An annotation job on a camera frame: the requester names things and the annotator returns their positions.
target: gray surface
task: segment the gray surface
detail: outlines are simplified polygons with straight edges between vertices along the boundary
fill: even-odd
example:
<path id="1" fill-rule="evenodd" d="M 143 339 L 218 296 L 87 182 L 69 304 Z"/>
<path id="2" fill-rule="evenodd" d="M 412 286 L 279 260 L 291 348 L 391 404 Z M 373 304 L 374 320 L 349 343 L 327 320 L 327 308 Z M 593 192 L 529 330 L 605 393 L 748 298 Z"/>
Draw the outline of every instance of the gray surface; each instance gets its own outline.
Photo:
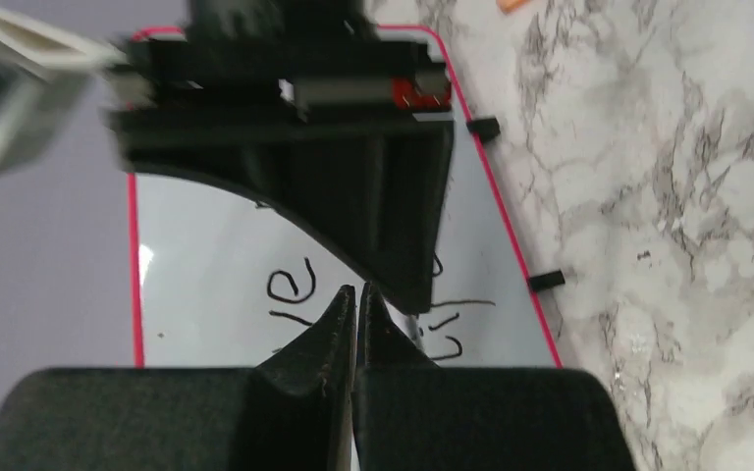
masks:
<path id="1" fill-rule="evenodd" d="M 2 0 L 85 35 L 176 22 L 181 0 Z M 0 178 L 0 401 L 47 365 L 131 365 L 126 178 L 93 85 L 49 156 Z"/>

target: whiteboard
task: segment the whiteboard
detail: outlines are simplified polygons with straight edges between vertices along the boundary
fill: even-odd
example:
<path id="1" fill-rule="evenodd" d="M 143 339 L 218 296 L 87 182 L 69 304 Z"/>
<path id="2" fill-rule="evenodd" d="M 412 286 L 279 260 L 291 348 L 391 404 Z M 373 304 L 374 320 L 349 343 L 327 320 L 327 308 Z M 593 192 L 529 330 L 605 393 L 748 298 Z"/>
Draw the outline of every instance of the whiteboard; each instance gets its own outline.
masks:
<path id="1" fill-rule="evenodd" d="M 428 40 L 433 58 L 445 54 L 422 28 L 381 35 Z M 392 317 L 442 366 L 555 366 L 454 75 L 453 83 L 463 106 L 454 112 L 433 309 L 408 319 L 392 308 Z M 317 320 L 341 285 L 362 289 L 359 276 L 270 209 L 199 183 L 132 179 L 135 321 L 140 314 L 147 366 L 257 365 Z"/>

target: red border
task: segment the red border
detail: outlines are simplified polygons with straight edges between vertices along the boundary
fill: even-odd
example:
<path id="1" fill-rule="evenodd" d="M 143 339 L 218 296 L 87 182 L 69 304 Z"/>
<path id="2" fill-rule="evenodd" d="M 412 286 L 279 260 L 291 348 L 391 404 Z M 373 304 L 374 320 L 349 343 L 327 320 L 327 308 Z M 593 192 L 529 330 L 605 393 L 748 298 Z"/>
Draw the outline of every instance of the red border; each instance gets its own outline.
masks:
<path id="1" fill-rule="evenodd" d="M 435 31 L 426 26 L 380 26 L 381 29 L 389 30 L 418 30 L 426 32 L 435 38 L 438 43 L 438 47 L 441 48 L 441 54 L 447 62 L 447 69 L 450 71 L 450 79 L 455 86 L 456 96 L 460 103 L 460 108 L 463 110 L 463 114 L 469 120 L 472 116 L 469 112 L 469 106 L 466 104 L 466 100 L 463 98 L 463 92 L 458 85 L 458 77 L 456 76 L 455 69 L 453 68 L 450 57 L 447 55 L 447 47 L 444 41 L 441 39 Z M 153 26 L 146 27 L 136 32 L 132 38 L 134 40 L 145 39 L 153 34 L 167 34 L 178 33 L 183 30 L 178 26 Z M 502 194 L 499 191 L 499 186 L 496 184 L 496 179 L 493 176 L 493 170 L 490 168 L 490 161 L 487 158 L 487 152 L 484 150 L 484 146 L 481 144 L 481 140 L 478 136 L 474 136 L 475 148 L 478 151 L 478 155 L 481 158 L 481 164 L 484 166 L 484 172 L 487 174 L 487 180 L 490 182 L 490 188 L 493 190 L 493 196 L 496 198 L 496 205 L 499 207 L 499 213 L 502 215 L 502 221 L 507 228 L 508 236 L 512 245 L 512 250 L 515 252 L 515 259 L 518 261 L 518 266 L 521 268 L 521 273 L 524 275 L 524 281 L 527 283 L 527 279 L 530 278 L 527 271 L 527 263 L 524 261 L 524 255 L 521 253 L 521 248 L 518 246 L 518 241 L 515 238 L 515 231 L 512 228 L 510 217 L 508 216 L 507 208 L 505 206 Z M 134 336 L 135 336 L 135 366 L 142 367 L 144 365 L 144 353 L 143 353 L 143 333 L 142 333 L 142 304 L 140 302 L 140 281 L 139 281 L 139 234 L 137 226 L 137 185 L 136 177 L 133 174 L 129 174 L 129 240 L 131 247 L 129 250 L 129 257 L 131 261 L 132 270 L 132 311 L 133 311 L 133 323 L 134 323 Z M 557 346 L 554 343 L 553 335 L 551 335 L 551 329 L 548 327 L 548 321 L 545 318 L 545 312 L 542 310 L 542 304 L 539 302 L 539 296 L 535 292 L 530 293 L 530 301 L 533 303 L 533 308 L 536 310 L 536 316 L 539 319 L 539 325 L 542 327 L 542 333 L 545 336 L 545 342 L 548 344 L 548 350 L 551 352 L 551 357 L 554 359 L 558 368 L 562 368 L 562 360 L 559 357 Z"/>

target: black rubber foot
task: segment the black rubber foot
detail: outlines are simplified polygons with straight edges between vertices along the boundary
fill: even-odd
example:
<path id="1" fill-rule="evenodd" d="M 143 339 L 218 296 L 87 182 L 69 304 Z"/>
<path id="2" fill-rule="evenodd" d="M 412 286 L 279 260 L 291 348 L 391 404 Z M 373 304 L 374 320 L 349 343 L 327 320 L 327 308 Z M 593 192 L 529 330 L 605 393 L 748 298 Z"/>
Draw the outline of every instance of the black rubber foot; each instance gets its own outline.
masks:
<path id="1" fill-rule="evenodd" d="M 502 127 L 499 125 L 499 120 L 495 117 L 478 118 L 467 121 L 466 128 L 470 133 L 477 135 L 478 138 L 481 139 L 482 144 L 490 142 L 502 133 Z"/>
<path id="2" fill-rule="evenodd" d="M 533 292 L 541 292 L 546 289 L 560 287 L 565 284 L 565 275 L 562 270 L 536 275 L 527 279 L 527 284 Z"/>

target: white marble surface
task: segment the white marble surface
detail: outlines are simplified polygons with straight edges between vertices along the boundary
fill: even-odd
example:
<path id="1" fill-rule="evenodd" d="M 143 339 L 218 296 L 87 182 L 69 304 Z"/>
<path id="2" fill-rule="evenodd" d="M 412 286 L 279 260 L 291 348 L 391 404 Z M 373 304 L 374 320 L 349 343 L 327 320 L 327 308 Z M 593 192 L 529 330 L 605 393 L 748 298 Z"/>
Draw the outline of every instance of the white marble surface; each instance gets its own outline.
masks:
<path id="1" fill-rule="evenodd" d="M 442 35 L 640 471 L 754 471 L 754 0 L 374 0 Z"/>

